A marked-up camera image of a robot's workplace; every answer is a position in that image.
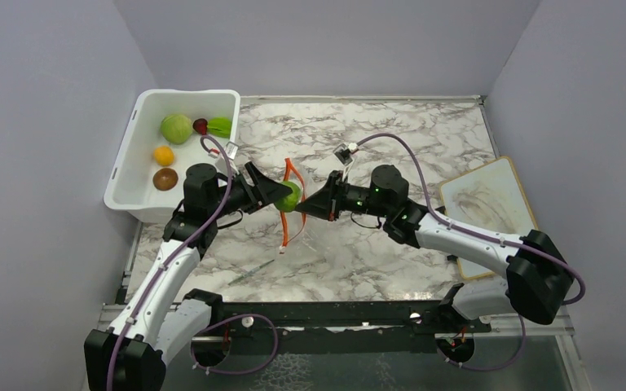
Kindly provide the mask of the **clear zip bag orange zipper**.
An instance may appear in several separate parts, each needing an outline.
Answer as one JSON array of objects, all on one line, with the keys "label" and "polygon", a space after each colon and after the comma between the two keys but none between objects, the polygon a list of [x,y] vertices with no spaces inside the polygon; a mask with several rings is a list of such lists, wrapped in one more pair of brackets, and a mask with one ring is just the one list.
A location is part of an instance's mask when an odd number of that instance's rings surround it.
[{"label": "clear zip bag orange zipper", "polygon": [[[298,203],[319,190],[324,181],[316,179],[313,172],[306,168],[299,159],[284,159],[284,175],[282,181],[297,183],[302,189],[302,198]],[[276,260],[287,266],[313,261],[337,262],[342,250],[342,234],[334,233],[333,228],[339,227],[339,221],[332,223],[306,214],[296,212],[280,215],[282,241],[277,250]]]}]

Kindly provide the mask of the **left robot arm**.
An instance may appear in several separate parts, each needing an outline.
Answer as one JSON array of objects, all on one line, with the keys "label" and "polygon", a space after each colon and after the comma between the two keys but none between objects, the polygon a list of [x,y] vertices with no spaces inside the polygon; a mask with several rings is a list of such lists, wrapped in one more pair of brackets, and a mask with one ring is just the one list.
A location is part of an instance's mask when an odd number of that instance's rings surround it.
[{"label": "left robot arm", "polygon": [[165,226],[150,272],[125,309],[106,330],[93,330],[84,343],[91,390],[159,390],[166,369],[189,339],[223,326],[223,312],[198,299],[170,306],[218,233],[218,219],[235,211],[253,213],[292,194],[253,163],[245,178],[222,174],[208,163],[187,169],[183,200]]}]

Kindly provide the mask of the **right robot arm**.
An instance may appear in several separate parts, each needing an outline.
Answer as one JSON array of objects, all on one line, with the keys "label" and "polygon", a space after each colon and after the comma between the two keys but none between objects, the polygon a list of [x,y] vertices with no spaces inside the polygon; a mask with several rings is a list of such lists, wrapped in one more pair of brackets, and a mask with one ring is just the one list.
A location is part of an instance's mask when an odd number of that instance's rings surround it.
[{"label": "right robot arm", "polygon": [[489,269],[498,280],[457,284],[438,309],[439,324],[456,332],[470,320],[516,313],[551,324],[573,283],[562,254],[544,232],[503,234],[445,217],[408,197],[409,183],[393,165],[379,165],[367,187],[349,184],[333,171],[296,211],[335,221],[350,212],[384,218],[383,231],[396,243],[438,250]]}]

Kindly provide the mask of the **green custard apple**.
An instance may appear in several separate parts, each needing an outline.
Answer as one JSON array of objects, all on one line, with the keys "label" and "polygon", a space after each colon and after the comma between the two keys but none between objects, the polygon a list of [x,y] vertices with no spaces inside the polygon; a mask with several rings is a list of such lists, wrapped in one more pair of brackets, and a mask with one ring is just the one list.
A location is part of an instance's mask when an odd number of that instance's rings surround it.
[{"label": "green custard apple", "polygon": [[295,210],[299,200],[302,198],[302,189],[297,183],[291,181],[282,181],[281,184],[289,187],[292,192],[286,197],[277,200],[274,205],[283,213],[291,213]]}]

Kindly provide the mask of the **orange wrinkled fruit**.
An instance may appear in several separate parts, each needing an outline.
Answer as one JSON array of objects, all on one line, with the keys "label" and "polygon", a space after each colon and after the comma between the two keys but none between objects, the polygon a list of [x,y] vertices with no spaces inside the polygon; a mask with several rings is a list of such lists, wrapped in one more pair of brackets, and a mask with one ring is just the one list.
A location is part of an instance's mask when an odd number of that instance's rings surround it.
[{"label": "orange wrinkled fruit", "polygon": [[168,146],[160,146],[155,148],[152,155],[154,161],[161,167],[169,167],[175,161],[174,152]]}]

